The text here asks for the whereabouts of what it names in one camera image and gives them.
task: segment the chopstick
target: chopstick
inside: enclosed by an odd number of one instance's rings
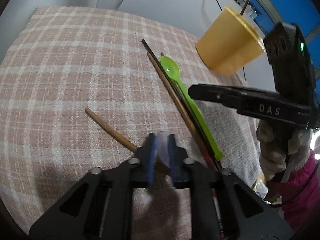
[[[243,6],[243,8],[242,8],[242,10],[241,10],[240,15],[243,15],[244,10],[247,8],[249,1],[250,1],[250,0],[246,0],[246,1],[245,1],[245,4],[244,4],[244,6]]]
[[[114,130],[110,125],[104,122],[100,116],[96,115],[90,108],[86,107],[84,109],[86,114],[90,116],[103,130],[105,130],[109,135],[111,135],[114,139],[116,139],[119,143],[121,143],[124,147],[126,147],[129,151],[133,153],[138,149],[132,142],[128,139],[124,138],[124,136]]]
[[[109,135],[126,147],[129,151],[133,153],[138,149],[132,142],[126,139],[122,134],[114,130],[110,125],[104,122],[100,116],[96,115],[90,108],[86,107],[84,109],[85,113],[92,118],[103,130],[105,130]],[[155,168],[165,174],[170,174],[170,169],[162,163],[162,161],[156,158]]]
[[[195,141],[197,142],[198,147],[200,148],[207,165],[210,168],[215,168],[216,170],[221,169],[221,163],[217,161],[214,157],[214,152],[212,147],[210,146],[204,132],[198,123],[197,119],[195,118],[192,110],[190,109],[188,103],[186,102],[184,96],[177,88],[177,86],[172,82],[172,80],[168,77],[167,73],[163,70],[160,62],[152,52],[151,48],[142,40],[142,43],[146,50],[148,51],[147,55],[153,64],[154,68],[156,69],[160,79],[162,80],[164,86],[166,87],[169,95],[171,96],[172,100],[174,101],[176,107],[178,108],[183,120],[185,121],[186,125],[192,136],[194,137]]]

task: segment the spoon handle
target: spoon handle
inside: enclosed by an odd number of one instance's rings
[[[214,151],[214,156],[217,160],[220,160],[223,158],[223,153],[219,150],[219,147],[217,146],[212,133],[210,132],[207,123],[205,122],[202,114],[200,113],[198,107],[196,106],[196,103],[194,102],[194,100],[188,95],[188,90],[187,88],[184,86],[184,84],[182,83],[181,79],[178,78],[177,80],[175,80],[176,83],[178,84],[181,92],[183,93],[184,97],[186,98],[187,102],[189,103],[189,106],[191,108],[191,110],[193,111],[193,113],[195,114],[196,118],[198,119],[198,122],[205,134],[205,136],[207,137],[210,146],[212,147],[213,151]]]

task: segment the person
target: person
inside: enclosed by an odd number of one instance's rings
[[[267,181],[282,196],[284,219],[295,233],[310,217],[320,199],[319,180],[315,174],[305,189],[304,187],[316,167],[314,152],[310,150],[312,131],[296,129],[288,140],[288,153],[295,154],[292,171],[287,182],[273,182],[276,173],[286,169],[286,153],[275,140],[274,131],[267,122],[260,120],[257,139],[260,141],[260,165]]]

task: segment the white glove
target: white glove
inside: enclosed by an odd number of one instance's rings
[[[311,137],[310,129],[296,129],[292,138],[288,140],[287,154],[294,154],[294,158],[290,157],[292,158],[291,171],[301,169],[309,159]],[[260,166],[266,180],[271,180],[276,173],[286,169],[286,153],[275,140],[271,126],[263,120],[260,120],[257,128],[257,139],[260,141],[261,148]]]

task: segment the checkered tablecloth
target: checkered tablecloth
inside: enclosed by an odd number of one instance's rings
[[[37,9],[0,66],[0,197],[25,232],[92,167],[116,167],[132,155],[85,114],[87,106],[137,146],[168,130],[203,163],[142,39],[177,61],[186,86],[242,84],[237,75],[213,74],[196,52],[198,38],[183,30],[112,10]],[[253,122],[199,106],[214,113],[208,122],[224,165],[251,184],[259,166]],[[190,239],[188,190],[155,177],[153,189],[135,191],[132,238]]]

